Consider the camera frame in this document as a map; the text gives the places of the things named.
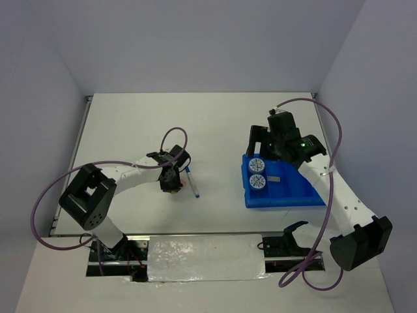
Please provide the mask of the blue white marker pen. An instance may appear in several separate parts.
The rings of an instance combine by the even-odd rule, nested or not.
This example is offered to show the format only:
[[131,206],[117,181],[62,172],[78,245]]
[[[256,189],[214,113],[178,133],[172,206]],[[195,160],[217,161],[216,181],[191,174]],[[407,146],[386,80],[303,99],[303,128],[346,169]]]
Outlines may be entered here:
[[191,186],[191,189],[192,189],[192,192],[193,192],[194,196],[195,196],[196,198],[200,198],[200,193],[199,193],[199,191],[198,191],[198,188],[197,188],[196,182],[195,182],[195,180],[194,180],[194,178],[193,178],[193,176],[192,176],[192,173],[191,173],[191,171],[190,171],[190,168],[187,166],[187,167],[185,168],[185,171],[186,171],[186,175],[187,175],[187,178],[188,178],[188,180],[189,180],[189,183],[190,183],[190,186]]

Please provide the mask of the blue slime jar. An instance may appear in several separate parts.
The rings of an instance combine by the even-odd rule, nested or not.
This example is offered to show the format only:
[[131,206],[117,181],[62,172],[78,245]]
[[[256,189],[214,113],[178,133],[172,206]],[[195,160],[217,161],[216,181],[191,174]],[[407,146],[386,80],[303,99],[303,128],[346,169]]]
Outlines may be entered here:
[[248,161],[248,172],[251,175],[262,175],[265,171],[266,164],[261,158],[251,158]]
[[251,175],[248,182],[252,194],[261,194],[266,191],[266,178],[262,174]]

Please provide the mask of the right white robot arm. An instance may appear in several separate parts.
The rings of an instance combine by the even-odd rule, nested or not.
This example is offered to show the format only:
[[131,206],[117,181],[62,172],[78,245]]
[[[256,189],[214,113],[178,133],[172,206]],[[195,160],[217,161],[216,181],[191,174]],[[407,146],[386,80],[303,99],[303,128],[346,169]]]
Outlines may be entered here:
[[246,156],[253,157],[260,143],[260,157],[288,164],[318,193],[325,204],[331,205],[331,215],[341,235],[330,239],[330,253],[345,271],[351,271],[381,254],[388,242],[393,225],[378,217],[359,200],[339,172],[330,166],[330,157],[319,139],[310,134],[302,136],[291,113],[272,111],[268,126],[250,128]]

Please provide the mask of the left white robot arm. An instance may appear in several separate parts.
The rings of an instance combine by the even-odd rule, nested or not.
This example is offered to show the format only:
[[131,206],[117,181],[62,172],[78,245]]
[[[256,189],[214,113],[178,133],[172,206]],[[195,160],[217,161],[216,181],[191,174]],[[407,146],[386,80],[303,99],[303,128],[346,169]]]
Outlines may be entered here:
[[177,193],[183,187],[180,168],[189,160],[189,153],[175,145],[169,152],[148,153],[131,166],[99,168],[86,164],[59,198],[59,205],[81,228],[100,240],[111,259],[120,260],[132,245],[108,217],[113,198],[131,188],[155,182],[160,184],[162,192]]

